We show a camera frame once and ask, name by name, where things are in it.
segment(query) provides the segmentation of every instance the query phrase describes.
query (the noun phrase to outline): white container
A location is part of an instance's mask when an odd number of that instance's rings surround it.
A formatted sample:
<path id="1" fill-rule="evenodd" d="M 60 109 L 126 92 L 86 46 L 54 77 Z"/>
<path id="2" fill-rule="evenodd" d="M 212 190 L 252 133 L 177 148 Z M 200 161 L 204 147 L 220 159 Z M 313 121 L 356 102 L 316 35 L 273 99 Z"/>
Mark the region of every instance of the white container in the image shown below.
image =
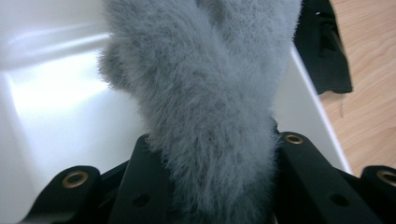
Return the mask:
<path id="1" fill-rule="evenodd" d="M 145 130 L 135 101 L 98 75 L 108 39 L 99 1 L 2 0 L 0 21 L 0 223 L 15 223 L 63 169 L 105 172 L 130 158 Z M 278 129 L 307 136 L 349 172 L 295 48 L 288 67 Z"/>

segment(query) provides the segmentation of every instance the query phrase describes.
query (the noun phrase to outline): wooden floor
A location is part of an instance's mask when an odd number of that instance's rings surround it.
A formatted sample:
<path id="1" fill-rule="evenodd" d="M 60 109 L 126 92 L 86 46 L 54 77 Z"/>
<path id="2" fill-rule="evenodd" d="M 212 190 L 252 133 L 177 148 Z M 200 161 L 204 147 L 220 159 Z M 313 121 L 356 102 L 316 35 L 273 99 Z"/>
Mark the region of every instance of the wooden floor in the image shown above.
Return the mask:
<path id="1" fill-rule="evenodd" d="M 354 175 L 396 168 L 396 1 L 332 0 L 354 91 L 320 99 Z"/>

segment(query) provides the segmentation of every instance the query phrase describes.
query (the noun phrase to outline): metal ring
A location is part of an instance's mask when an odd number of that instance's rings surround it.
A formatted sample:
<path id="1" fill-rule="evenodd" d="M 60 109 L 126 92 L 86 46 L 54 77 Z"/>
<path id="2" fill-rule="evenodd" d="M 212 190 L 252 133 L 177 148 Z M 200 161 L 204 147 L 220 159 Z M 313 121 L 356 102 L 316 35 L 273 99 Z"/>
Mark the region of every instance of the metal ring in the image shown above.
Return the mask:
<path id="1" fill-rule="evenodd" d="M 80 178 L 78 180 L 74 181 L 74 180 L 71 179 L 72 177 L 75 177 L 75 176 L 78 176 L 78 175 L 80 176 Z M 72 172 L 72 173 L 68 174 L 64 178 L 64 180 L 62 181 L 62 185 L 66 189 L 73 189 L 73 188 L 76 188 L 76 187 L 84 184 L 85 181 L 87 181 L 87 179 L 88 179 L 88 173 L 87 172 L 75 171 L 75 172 Z"/>
<path id="2" fill-rule="evenodd" d="M 300 145 L 303 142 L 303 138 L 293 134 L 286 135 L 285 140 L 295 145 Z"/>
<path id="3" fill-rule="evenodd" d="M 394 174 L 393 172 L 389 172 L 386 170 L 379 170 L 376 172 L 376 176 L 384 181 L 387 184 L 392 185 L 393 187 L 396 187 L 396 174 Z"/>

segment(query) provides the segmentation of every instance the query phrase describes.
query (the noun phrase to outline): faux fur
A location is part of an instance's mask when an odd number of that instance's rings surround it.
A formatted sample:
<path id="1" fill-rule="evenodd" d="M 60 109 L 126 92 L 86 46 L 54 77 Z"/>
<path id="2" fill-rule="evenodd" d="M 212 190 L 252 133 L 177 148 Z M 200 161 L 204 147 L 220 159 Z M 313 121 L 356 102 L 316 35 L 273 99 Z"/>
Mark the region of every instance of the faux fur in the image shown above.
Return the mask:
<path id="1" fill-rule="evenodd" d="M 140 105 L 175 182 L 180 223 L 263 223 L 270 110 L 300 0 L 105 0 L 100 72 Z"/>

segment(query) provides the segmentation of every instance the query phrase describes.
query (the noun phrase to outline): black plastic mount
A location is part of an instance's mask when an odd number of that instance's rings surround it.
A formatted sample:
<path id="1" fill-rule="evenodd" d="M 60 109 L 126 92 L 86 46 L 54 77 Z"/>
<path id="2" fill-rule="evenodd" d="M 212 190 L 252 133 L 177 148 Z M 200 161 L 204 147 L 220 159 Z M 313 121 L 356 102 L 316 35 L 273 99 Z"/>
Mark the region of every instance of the black plastic mount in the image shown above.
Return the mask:
<path id="1" fill-rule="evenodd" d="M 396 170 L 361 178 L 333 168 L 308 138 L 281 133 L 275 214 L 279 224 L 396 223 Z M 141 136 L 130 161 L 99 175 L 76 166 L 56 175 L 21 223 L 172 223 L 172 183 Z"/>

